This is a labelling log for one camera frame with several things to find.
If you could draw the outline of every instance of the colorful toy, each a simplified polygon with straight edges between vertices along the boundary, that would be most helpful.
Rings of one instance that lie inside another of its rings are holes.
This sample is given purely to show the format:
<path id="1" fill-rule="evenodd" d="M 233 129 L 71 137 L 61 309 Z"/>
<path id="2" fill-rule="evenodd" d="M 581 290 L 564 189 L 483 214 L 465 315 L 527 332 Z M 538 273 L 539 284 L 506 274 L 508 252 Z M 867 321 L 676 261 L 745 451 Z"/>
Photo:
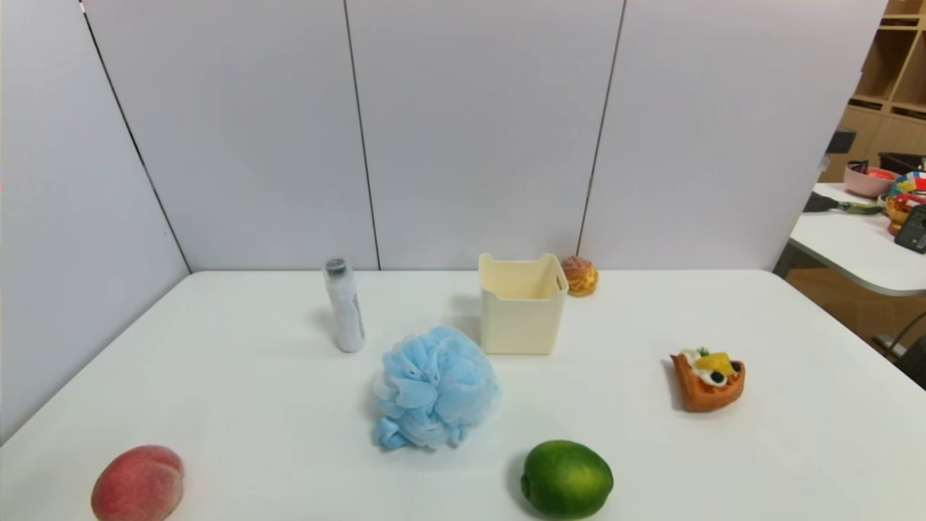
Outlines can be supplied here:
<path id="1" fill-rule="evenodd" d="M 569 294 L 573 297 L 585 297 L 594 293 L 598 287 L 598 270 L 590 260 L 572 255 L 562 261 L 563 273 L 569 281 Z"/>
<path id="2" fill-rule="evenodd" d="M 887 196 L 894 197 L 899 194 L 913 194 L 916 196 L 926 196 L 926 172 L 910 172 L 898 177 L 891 189 L 888 190 Z"/>
<path id="3" fill-rule="evenodd" d="M 714 411 L 730 405 L 743 394 L 746 367 L 742 362 L 731 361 L 727 353 L 711 354 L 704 348 L 683 349 L 671 358 L 688 411 Z"/>

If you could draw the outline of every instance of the wall panel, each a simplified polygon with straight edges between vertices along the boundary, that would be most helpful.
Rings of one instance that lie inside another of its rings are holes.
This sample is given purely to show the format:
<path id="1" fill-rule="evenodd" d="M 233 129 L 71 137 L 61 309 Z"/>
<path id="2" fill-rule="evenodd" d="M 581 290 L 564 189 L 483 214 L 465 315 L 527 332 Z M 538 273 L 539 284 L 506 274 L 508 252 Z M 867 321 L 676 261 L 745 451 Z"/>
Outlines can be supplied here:
<path id="1" fill-rule="evenodd" d="M 622 2 L 347 7 L 383 269 L 575 253 Z"/>
<path id="2" fill-rule="evenodd" d="M 73 0 L 3 17 L 0 440 L 189 274 Z"/>
<path id="3" fill-rule="evenodd" d="M 629 0 L 581 254 L 771 268 L 884 2 Z"/>
<path id="4" fill-rule="evenodd" d="M 377 267 L 342 0 L 85 0 L 194 270 Z"/>

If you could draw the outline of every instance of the peach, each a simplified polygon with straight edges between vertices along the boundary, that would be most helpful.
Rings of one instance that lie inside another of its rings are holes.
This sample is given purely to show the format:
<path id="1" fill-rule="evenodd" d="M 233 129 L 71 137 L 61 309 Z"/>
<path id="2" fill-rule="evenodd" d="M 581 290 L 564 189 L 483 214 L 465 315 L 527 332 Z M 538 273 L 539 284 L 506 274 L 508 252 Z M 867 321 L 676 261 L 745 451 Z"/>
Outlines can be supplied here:
<path id="1" fill-rule="evenodd" d="M 90 506 L 100 521 L 161 521 L 183 494 L 183 462 L 167 447 L 123 452 L 96 480 Z"/>

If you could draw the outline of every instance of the fake fruit tart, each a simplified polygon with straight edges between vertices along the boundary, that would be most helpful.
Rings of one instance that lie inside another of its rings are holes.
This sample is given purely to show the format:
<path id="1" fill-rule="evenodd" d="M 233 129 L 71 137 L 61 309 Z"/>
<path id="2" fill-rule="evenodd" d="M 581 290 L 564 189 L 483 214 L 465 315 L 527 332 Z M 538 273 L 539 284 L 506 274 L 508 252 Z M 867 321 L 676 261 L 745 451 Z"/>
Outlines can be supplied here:
<path id="1" fill-rule="evenodd" d="M 685 409 L 689 411 L 715 411 L 743 394 L 746 366 L 731 361 L 727 353 L 712 354 L 704 348 L 683 349 L 678 355 L 672 355 L 672 362 L 682 386 Z"/>

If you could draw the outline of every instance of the floor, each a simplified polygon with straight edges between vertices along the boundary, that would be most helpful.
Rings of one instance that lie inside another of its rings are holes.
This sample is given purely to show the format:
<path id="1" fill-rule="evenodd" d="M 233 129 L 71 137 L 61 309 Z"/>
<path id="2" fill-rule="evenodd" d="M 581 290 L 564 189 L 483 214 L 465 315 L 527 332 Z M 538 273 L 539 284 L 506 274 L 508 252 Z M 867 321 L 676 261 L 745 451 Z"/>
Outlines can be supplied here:
<path id="1" fill-rule="evenodd" d="M 896 337 L 911 320 L 926 311 L 926 297 L 886 297 L 829 268 L 793 269 L 787 280 L 881 354 L 883 349 L 871 341 L 873 337 L 881 334 Z M 907 333 L 901 345 L 910 346 L 914 338 L 924 335 L 926 319 Z"/>

